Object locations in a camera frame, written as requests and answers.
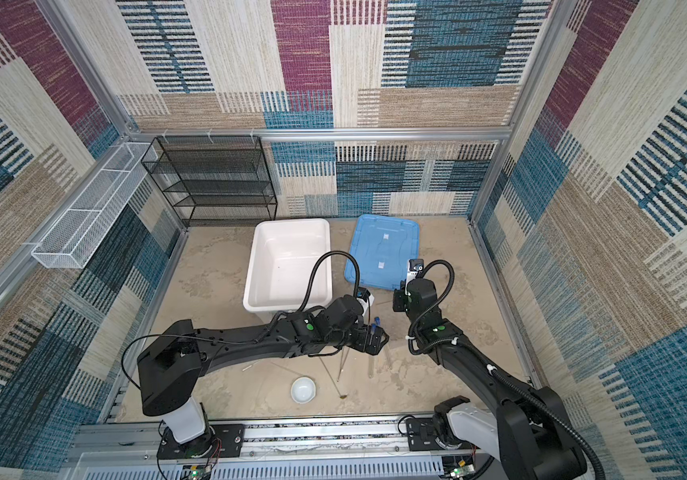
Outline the blue capped test tube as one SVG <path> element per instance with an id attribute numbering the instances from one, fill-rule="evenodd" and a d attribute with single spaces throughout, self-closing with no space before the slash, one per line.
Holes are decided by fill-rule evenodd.
<path id="1" fill-rule="evenodd" d="M 377 330 L 381 327 L 381 319 L 376 317 L 373 322 L 371 322 L 371 334 L 376 334 Z"/>

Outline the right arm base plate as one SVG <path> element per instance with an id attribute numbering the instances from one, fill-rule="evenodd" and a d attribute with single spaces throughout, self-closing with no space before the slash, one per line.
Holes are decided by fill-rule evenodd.
<path id="1" fill-rule="evenodd" d="M 439 434 L 433 419 L 409 416 L 399 422 L 399 431 L 407 437 L 409 451 L 459 451 L 472 450 L 469 442 L 449 439 L 449 435 Z"/>

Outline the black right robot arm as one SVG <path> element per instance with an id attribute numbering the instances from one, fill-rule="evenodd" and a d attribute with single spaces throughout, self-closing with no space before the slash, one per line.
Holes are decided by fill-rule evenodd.
<path id="1" fill-rule="evenodd" d="M 599 455 L 573 427 L 555 390 L 537 389 L 507 373 L 443 317 L 439 306 L 449 291 L 437 291 L 427 279 L 439 265 L 453 270 L 445 260 L 409 260 L 405 280 L 393 292 L 393 310 L 409 318 L 409 352 L 427 355 L 455 374 L 489 409 L 477 413 L 463 399 L 441 406 L 437 417 L 451 434 L 449 442 L 487 451 L 511 479 L 575 479 L 587 472 L 605 478 Z"/>

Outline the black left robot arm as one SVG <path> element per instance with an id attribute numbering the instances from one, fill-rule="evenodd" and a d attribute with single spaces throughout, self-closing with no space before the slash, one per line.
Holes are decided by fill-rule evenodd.
<path id="1" fill-rule="evenodd" d="M 205 434 L 203 410 L 193 400 L 198 380 L 228 366 L 265 358 L 326 357 L 333 347 L 379 355 L 389 335 L 377 324 L 365 323 L 365 307 L 357 294 L 359 276 L 351 294 L 329 306 L 311 306 L 312 287 L 318 270 L 333 256 L 353 264 L 353 255 L 341 250 L 323 254 L 316 261 L 302 300 L 294 311 L 280 311 L 264 326 L 232 329 L 197 329 L 189 319 L 179 320 L 162 333 L 141 336 L 135 342 L 153 340 L 137 357 L 142 411 L 163 417 L 179 444 Z"/>

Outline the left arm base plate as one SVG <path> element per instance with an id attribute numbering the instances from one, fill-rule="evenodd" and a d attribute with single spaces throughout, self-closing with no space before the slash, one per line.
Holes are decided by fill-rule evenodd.
<path id="1" fill-rule="evenodd" d="M 169 427 L 163 430 L 158 448 L 159 460 L 187 460 L 237 458 L 240 456 L 245 435 L 245 424 L 212 424 L 206 432 L 189 442 L 175 440 Z"/>

